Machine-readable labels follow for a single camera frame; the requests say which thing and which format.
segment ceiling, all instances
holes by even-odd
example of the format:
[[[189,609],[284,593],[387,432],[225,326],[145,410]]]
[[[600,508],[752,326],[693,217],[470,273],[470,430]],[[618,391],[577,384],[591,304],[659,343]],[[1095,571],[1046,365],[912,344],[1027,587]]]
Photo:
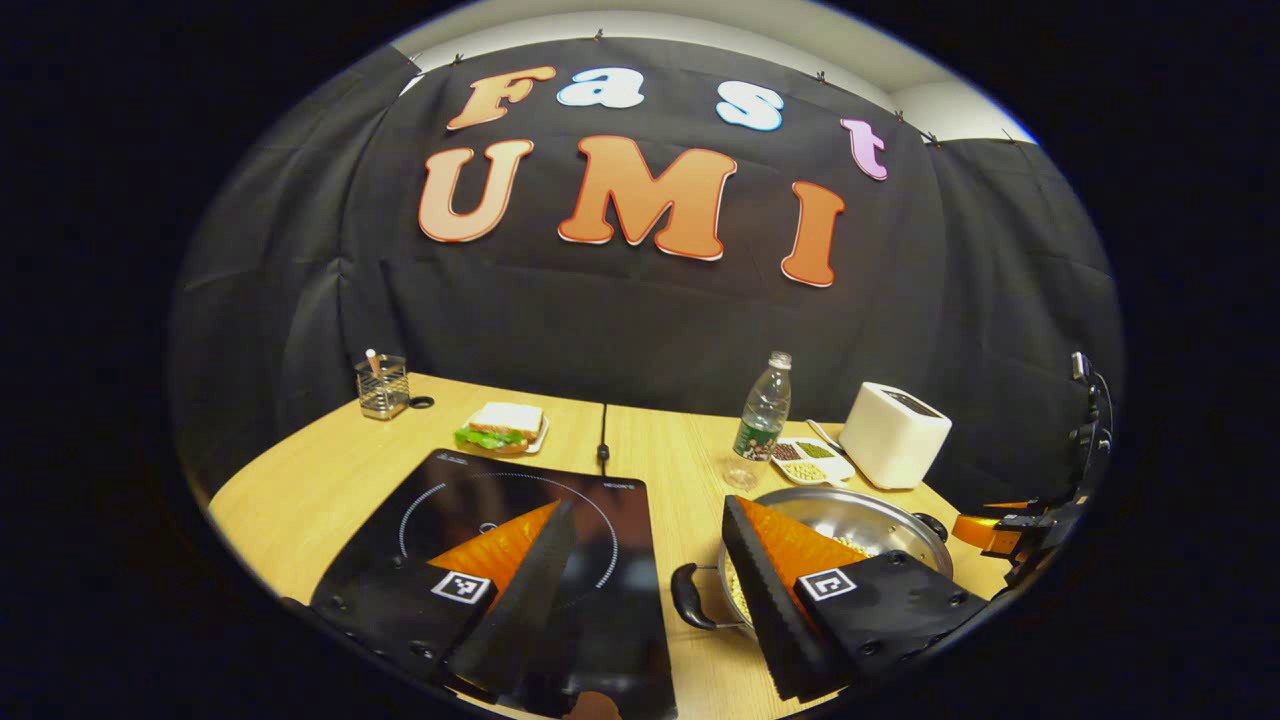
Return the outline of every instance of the ceiling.
[[[415,29],[413,45],[431,47],[515,20],[595,10],[666,13],[736,27],[829,60],[890,94],[956,79],[905,42],[808,0],[483,0]]]

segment black cooktop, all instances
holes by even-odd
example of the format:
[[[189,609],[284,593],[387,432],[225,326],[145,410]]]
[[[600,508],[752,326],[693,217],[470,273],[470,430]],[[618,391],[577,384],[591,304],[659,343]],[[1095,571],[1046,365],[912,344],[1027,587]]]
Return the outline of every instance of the black cooktop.
[[[640,480],[436,450],[352,536],[311,603],[378,562],[396,556],[425,562],[554,500],[573,503],[577,547],[524,680],[498,702],[559,717],[579,693],[596,691],[627,720],[675,717],[649,497]]]

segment pot handle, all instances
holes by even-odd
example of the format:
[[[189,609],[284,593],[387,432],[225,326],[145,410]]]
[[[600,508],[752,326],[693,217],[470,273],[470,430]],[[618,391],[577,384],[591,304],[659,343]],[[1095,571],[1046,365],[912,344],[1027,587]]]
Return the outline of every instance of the pot handle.
[[[717,623],[703,614],[703,596],[694,587],[695,570],[714,570],[714,565],[698,565],[690,562],[676,568],[671,574],[671,601],[676,606],[680,619],[700,630],[719,630],[721,628],[736,628],[746,623]]]
[[[911,515],[915,515],[925,527],[937,533],[942,538],[942,542],[947,542],[947,527],[940,523],[937,518],[927,512],[911,512]]]

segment pen holder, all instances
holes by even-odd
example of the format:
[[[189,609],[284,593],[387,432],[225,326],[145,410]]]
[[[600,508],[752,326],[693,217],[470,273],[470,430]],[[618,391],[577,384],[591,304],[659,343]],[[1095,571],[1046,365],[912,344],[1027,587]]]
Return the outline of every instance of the pen holder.
[[[356,365],[356,392],[360,411],[366,418],[390,420],[408,406],[408,370],[404,359],[397,355],[379,355],[381,373],[375,374],[369,360]]]

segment white wall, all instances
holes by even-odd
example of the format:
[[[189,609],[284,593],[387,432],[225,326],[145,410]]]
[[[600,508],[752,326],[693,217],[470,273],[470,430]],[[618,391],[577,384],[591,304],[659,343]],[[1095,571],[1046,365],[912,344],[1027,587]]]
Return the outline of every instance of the white wall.
[[[448,19],[447,15],[439,22],[448,22]],[[858,27],[859,32],[874,32],[869,31],[867,26],[859,24]],[[604,28],[605,37],[650,37],[694,42],[742,53],[806,74],[824,70],[828,83],[864,97],[888,111],[902,110],[906,122],[919,129],[934,133],[938,140],[1002,140],[1007,132],[1015,140],[1036,142],[1021,126],[980,92],[955,79],[955,76],[945,73],[941,68],[929,70],[931,60],[897,40],[883,35],[878,36],[879,45],[893,44],[896,51],[904,54],[904,58],[919,59],[918,68],[913,73],[914,77],[933,78],[934,81],[891,94],[882,88],[878,78],[856,74],[833,61],[763,35],[684,15],[631,10],[561,13],[526,18],[452,37],[443,42],[439,41],[440,28],[436,22],[433,22],[398,37],[392,45],[404,55],[413,58],[415,64],[420,68],[430,70],[452,63],[456,53],[471,58],[518,45],[591,37],[596,28]],[[879,73],[874,64],[867,67],[869,72]],[[891,70],[884,69],[883,72],[890,73]],[[892,77],[886,74],[884,83],[896,82],[901,77],[900,70]]]

